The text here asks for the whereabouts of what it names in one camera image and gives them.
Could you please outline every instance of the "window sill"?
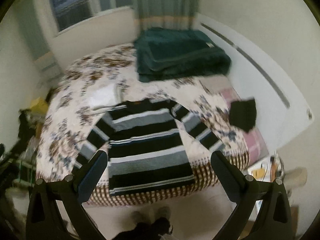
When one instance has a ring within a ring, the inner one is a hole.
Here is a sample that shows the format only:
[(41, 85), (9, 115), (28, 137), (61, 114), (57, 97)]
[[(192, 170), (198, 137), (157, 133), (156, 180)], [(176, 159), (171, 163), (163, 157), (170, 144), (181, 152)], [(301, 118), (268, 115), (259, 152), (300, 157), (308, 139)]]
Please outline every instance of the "window sill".
[(98, 12), (96, 13), (94, 16), (88, 18), (88, 19), (85, 19), (81, 22), (78, 22), (64, 30), (62, 30), (61, 32), (58, 32), (56, 37), (58, 37), (59, 35), (63, 34), (63, 33), (66, 33), (67, 31), (81, 25), (82, 23), (84, 22), (88, 22), (92, 19), (95, 19), (95, 18), (98, 18), (98, 17), (102, 17), (102, 16), (105, 16), (105, 15), (109, 15), (109, 14), (112, 14), (112, 13), (116, 13), (116, 12), (119, 12), (119, 11), (129, 11), (129, 10), (132, 10), (132, 7), (131, 6), (123, 6), (123, 7), (119, 7), (119, 8), (113, 8), (113, 9), (109, 9), (109, 10), (105, 10), (105, 11), (101, 11), (101, 12)]

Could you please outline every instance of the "striped sweater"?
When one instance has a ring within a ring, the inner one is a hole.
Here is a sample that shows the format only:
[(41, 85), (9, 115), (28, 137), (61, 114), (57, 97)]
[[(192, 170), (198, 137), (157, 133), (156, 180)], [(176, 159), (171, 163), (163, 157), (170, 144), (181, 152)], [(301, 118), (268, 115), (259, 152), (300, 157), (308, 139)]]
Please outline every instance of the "striped sweater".
[(193, 184), (175, 119), (211, 152), (222, 144), (197, 115), (172, 100), (126, 101), (107, 111), (92, 128), (73, 173), (108, 141), (111, 196)]

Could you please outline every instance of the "floral bedsheet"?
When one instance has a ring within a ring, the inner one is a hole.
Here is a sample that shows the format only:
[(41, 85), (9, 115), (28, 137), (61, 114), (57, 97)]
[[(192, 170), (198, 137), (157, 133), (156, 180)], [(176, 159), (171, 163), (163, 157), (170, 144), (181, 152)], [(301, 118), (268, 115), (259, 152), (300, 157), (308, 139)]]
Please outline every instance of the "floral bedsheet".
[[(37, 156), (37, 178), (62, 180), (70, 174), (79, 149), (92, 126), (103, 114), (88, 106), (90, 94), (112, 82), (122, 89), (123, 100), (170, 98), (198, 114), (224, 143), (222, 150), (231, 163), (245, 169), (250, 154), (244, 134), (228, 123), (228, 102), (221, 93), (210, 94), (198, 78), (141, 83), (135, 72), (135, 49), (131, 43), (108, 47), (75, 61), (65, 72), (51, 101), (42, 129)], [(218, 180), (210, 166), (210, 152), (190, 137), (177, 122), (196, 183), (187, 187), (110, 197), (108, 172), (104, 172), (89, 204), (136, 205), (189, 195), (214, 186)]]

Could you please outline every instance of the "window frame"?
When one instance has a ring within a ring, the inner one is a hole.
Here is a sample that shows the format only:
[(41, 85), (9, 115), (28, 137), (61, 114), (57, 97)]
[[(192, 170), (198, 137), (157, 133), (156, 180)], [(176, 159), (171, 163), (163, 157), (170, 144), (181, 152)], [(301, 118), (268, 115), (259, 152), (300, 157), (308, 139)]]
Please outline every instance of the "window frame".
[(65, 33), (65, 32), (67, 32), (68, 30), (70, 30), (72, 28), (75, 28), (76, 26), (80, 25), (81, 23), (86, 22), (86, 21), (90, 21), (91, 19), (94, 19), (96, 17), (101, 17), (101, 16), (104, 16), (104, 15), (108, 15), (108, 14), (111, 14), (111, 13), (114, 13), (114, 12), (118, 12), (118, 11), (122, 11), (122, 10), (131, 10), (132, 9), (132, 5), (116, 7), (116, 0), (110, 0), (111, 8), (102, 11), (101, 10), (101, 5), (100, 5), (100, 0), (88, 0), (88, 1), (89, 1), (90, 11), (91, 11), (92, 17), (90, 17), (88, 19), (85, 19), (85, 20), (82, 20), (82, 21), (80, 21), (80, 22), (78, 22), (76, 24), (73, 24), (73, 25), (69, 26), (68, 28), (65, 28), (65, 29), (60, 31), (59, 25), (58, 25), (58, 22), (57, 22), (57, 18), (55, 16), (54, 11), (53, 11), (52, 2), (51, 2), (51, 0), (48, 0), (48, 2), (50, 4), (51, 15), (52, 15), (52, 18), (54, 19), (54, 25), (55, 25), (54, 26), (54, 31), (56, 33), (56, 36), (59, 36), (60, 34)]

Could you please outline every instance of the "dark green blanket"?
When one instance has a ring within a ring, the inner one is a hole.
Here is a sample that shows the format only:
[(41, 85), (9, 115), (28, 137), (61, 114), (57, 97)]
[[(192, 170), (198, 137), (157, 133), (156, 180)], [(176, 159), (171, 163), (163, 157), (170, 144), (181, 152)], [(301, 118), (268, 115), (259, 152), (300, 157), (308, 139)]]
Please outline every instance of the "dark green blanket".
[(201, 31), (152, 28), (136, 41), (141, 82), (227, 74), (231, 60)]

